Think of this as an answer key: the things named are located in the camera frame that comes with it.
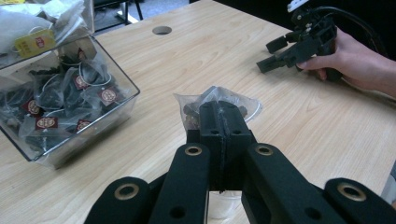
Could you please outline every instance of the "person's arm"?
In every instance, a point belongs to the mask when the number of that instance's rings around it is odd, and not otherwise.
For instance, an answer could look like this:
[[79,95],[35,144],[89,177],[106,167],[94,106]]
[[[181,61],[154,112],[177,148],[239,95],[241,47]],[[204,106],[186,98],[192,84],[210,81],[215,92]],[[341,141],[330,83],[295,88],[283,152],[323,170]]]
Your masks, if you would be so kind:
[[396,62],[368,49],[340,29],[334,44],[334,54],[317,56],[297,66],[318,70],[319,78],[323,80],[326,79],[324,68],[334,68],[344,74],[344,80],[351,85],[396,98]]

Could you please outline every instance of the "plastic bag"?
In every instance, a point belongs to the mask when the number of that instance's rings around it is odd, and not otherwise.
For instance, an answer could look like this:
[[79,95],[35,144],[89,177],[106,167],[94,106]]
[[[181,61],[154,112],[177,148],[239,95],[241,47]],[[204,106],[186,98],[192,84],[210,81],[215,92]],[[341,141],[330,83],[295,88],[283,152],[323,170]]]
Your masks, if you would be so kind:
[[210,101],[225,101],[239,108],[245,122],[262,112],[262,104],[256,100],[222,87],[210,87],[201,95],[174,94],[180,105],[180,116],[186,130],[199,129],[199,107]]

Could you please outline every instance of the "light wood grain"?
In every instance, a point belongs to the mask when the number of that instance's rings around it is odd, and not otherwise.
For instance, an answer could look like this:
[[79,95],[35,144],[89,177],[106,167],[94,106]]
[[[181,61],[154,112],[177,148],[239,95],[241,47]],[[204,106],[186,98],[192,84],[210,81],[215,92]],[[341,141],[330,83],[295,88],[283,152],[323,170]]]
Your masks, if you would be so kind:
[[[172,33],[152,33],[162,25]],[[213,85],[259,99],[263,111],[248,127],[313,184],[342,176],[381,193],[396,158],[395,107],[295,68],[261,74],[256,62],[269,57],[265,44],[286,32],[199,1],[98,36],[141,90],[133,116],[55,171],[26,162],[1,134],[0,222],[82,223],[112,181],[164,174],[186,141],[173,93],[200,94]],[[231,218],[209,223],[248,221],[240,205]]]

